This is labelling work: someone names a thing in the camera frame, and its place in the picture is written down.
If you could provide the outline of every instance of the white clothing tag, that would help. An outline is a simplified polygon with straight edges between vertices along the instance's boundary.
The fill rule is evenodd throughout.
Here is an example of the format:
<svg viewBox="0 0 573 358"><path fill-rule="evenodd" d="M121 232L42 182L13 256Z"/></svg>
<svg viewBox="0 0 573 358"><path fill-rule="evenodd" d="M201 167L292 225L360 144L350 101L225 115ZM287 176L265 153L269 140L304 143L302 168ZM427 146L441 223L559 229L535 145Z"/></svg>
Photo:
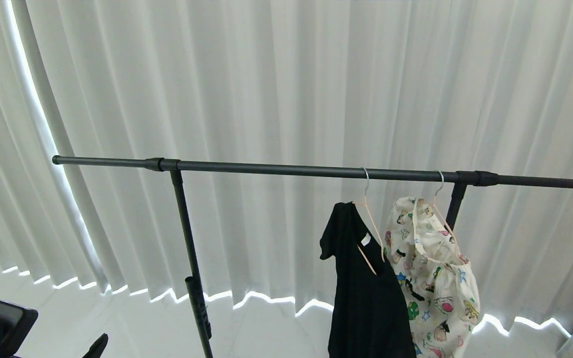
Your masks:
<svg viewBox="0 0 573 358"><path fill-rule="evenodd" d="M368 245L369 242L371 242L371 236L366 233L366 236L362 239L362 246Z"/></svg>

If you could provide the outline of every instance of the vertical support pole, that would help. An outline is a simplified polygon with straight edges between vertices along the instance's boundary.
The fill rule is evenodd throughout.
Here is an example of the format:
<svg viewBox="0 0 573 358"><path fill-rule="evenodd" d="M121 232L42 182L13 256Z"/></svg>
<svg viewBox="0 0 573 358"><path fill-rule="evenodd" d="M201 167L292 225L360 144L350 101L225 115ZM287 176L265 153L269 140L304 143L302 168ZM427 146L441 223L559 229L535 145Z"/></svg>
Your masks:
<svg viewBox="0 0 573 358"><path fill-rule="evenodd" d="M171 181L174 184L174 191L176 193L180 222L185 236L185 246L187 247L187 256L189 257L189 266L191 267L191 276L185 278L185 285L187 285L189 302L191 303L193 317L196 321L196 327L198 328L198 335L200 336L200 342L202 344L202 350L205 353L205 358L213 358L211 345L209 344L209 338L211 338L211 324L209 324L205 299L202 294L203 290L202 282L200 281L200 270L198 269L198 258L196 258L196 248L193 244L193 235L191 234L189 213L187 211L187 200L185 199L185 190L183 189L183 177L180 170L172 170L170 173Z"/></svg>
<svg viewBox="0 0 573 358"><path fill-rule="evenodd" d="M466 194L466 187L468 187L468 184L455 183L455 187L452 189L452 199L450 199L450 206L448 207L448 214L446 215L446 222L450 226L450 229L454 230L455 228L455 221L457 221L461 201Z"/></svg>

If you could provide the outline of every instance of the metal hook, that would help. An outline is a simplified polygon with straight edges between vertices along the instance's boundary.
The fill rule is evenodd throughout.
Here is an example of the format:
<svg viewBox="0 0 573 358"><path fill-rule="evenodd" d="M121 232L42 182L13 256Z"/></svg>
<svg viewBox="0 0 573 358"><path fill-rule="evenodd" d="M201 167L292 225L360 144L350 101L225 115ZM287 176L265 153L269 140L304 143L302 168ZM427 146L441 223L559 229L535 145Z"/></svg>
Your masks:
<svg viewBox="0 0 573 358"><path fill-rule="evenodd" d="M366 197L366 193L368 193L368 186L371 183L371 179L368 176L368 170L366 170L366 168L362 168L364 170L364 172L366 173L366 189L364 189L364 197Z"/></svg>
<svg viewBox="0 0 573 358"><path fill-rule="evenodd" d="M439 193L439 191L443 189L443 187L444 187L444 181L445 181L445 179L444 179L444 173L442 173L442 172L440 172L440 171L437 171L437 172L439 173L439 175L441 175L441 186L440 186L439 189L437 189L437 191L435 192L435 197L437 197L437 194Z"/></svg>

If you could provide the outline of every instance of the black t-shirt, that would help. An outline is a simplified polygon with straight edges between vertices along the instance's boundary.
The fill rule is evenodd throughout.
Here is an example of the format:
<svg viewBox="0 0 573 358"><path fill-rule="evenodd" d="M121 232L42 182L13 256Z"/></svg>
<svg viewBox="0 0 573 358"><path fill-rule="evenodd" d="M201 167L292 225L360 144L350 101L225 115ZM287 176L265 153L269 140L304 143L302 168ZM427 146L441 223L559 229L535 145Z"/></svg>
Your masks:
<svg viewBox="0 0 573 358"><path fill-rule="evenodd" d="M355 204L335 204L320 247L322 260L336 258L337 289L328 338L330 358L415 358L404 294L388 259L384 257L382 261L382 248Z"/></svg>

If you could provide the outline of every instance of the clothes rack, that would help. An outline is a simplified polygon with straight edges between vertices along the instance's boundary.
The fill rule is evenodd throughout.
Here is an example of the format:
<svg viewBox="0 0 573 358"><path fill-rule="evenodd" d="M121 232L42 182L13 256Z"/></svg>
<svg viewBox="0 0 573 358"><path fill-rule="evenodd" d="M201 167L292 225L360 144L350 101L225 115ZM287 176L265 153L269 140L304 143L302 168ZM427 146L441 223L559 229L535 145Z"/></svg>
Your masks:
<svg viewBox="0 0 573 358"><path fill-rule="evenodd" d="M198 328L198 335L206 358L213 358L209 339L211 338L211 324L207 317L205 299L200 281L198 258L191 234L191 223L187 211L187 201L183 188L181 172L220 172L220 173L253 173L267 175L295 175L305 177L326 178L355 178L365 179L366 174L362 168L335 168L321 166L289 166L289 165L260 165L249 163L217 163L181 161L179 159L149 158L149 159L114 159L114 158L91 158L91 157L52 157L55 165L89 165L89 166L114 166L125 168L144 168L155 172L171 172L172 184L176 194L178 212L180 214L185 245L189 256L191 276L185 279L187 292L193 310L193 316ZM492 186L492 185L521 185L521 186L547 186L554 188L573 188L573 179L542 178L542 177L517 177L511 175L498 175L482 171L459 171L437 172L417 170L384 170L367 169L370 179L405 180L405 181L445 181L454 183L452 199L446 222L450 227L455 226L457 214L461 202L464 199L468 185Z"/></svg>

